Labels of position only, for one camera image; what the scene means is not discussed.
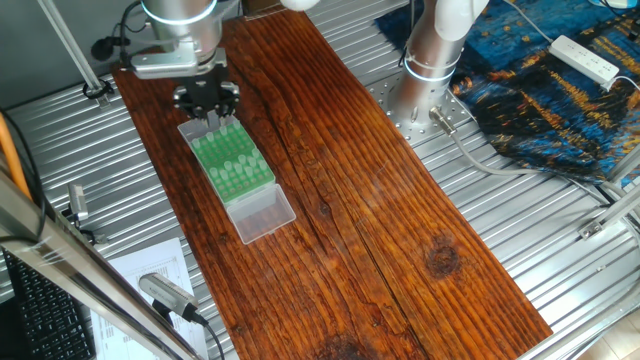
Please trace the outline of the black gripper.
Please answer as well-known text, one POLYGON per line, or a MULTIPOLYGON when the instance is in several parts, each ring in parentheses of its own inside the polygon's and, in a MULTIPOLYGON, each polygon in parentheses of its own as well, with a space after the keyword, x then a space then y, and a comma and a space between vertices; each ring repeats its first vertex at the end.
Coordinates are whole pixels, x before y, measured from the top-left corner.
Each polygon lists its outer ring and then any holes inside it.
POLYGON ((182 79, 182 86, 173 91, 174 107, 182 110, 191 120, 209 123, 209 112, 214 108, 220 128, 227 125, 240 101, 239 86, 226 81, 229 70, 215 67, 211 71, 182 79))

